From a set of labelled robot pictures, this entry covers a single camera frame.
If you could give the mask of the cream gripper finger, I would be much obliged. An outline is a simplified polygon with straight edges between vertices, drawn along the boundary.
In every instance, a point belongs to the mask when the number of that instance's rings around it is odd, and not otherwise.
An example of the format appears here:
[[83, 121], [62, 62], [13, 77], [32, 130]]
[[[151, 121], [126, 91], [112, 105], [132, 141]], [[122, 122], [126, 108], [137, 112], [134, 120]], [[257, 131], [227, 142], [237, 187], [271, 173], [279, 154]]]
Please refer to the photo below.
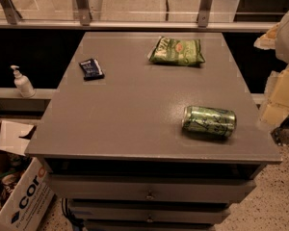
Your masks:
[[289, 65], [280, 73], [271, 72], [264, 97], [260, 106], [260, 120], [278, 127], [289, 116]]
[[279, 23], [274, 25], [270, 30], [268, 30], [264, 35], [258, 38], [253, 46], [258, 49], [270, 50], [276, 49], [276, 33]]

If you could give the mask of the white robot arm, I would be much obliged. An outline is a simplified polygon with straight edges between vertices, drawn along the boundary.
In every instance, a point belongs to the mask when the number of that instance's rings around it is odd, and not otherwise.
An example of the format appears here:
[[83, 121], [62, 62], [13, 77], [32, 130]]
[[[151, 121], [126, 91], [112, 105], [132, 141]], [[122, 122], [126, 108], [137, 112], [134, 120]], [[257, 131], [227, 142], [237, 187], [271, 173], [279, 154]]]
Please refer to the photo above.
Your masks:
[[265, 101], [260, 107], [260, 120], [278, 127], [289, 116], [289, 11], [281, 21], [258, 38], [254, 47], [276, 51], [276, 57], [287, 63], [280, 73], [272, 72], [265, 87]]

